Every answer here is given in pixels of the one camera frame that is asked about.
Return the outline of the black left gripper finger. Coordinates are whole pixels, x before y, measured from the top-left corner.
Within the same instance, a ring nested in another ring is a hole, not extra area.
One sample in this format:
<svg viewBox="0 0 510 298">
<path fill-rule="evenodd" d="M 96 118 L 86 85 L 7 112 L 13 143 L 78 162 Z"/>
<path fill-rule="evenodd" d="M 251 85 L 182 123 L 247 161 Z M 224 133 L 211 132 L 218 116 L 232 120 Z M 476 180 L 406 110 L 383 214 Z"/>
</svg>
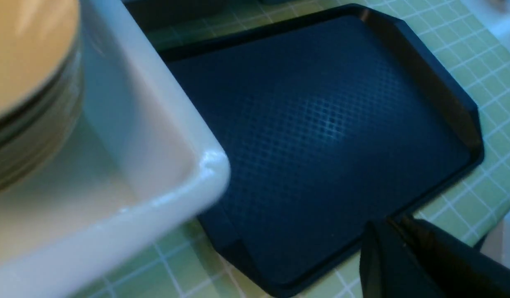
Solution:
<svg viewBox="0 0 510 298">
<path fill-rule="evenodd" d="M 366 223 L 365 298 L 510 298 L 510 269 L 423 219 Z"/>
</svg>

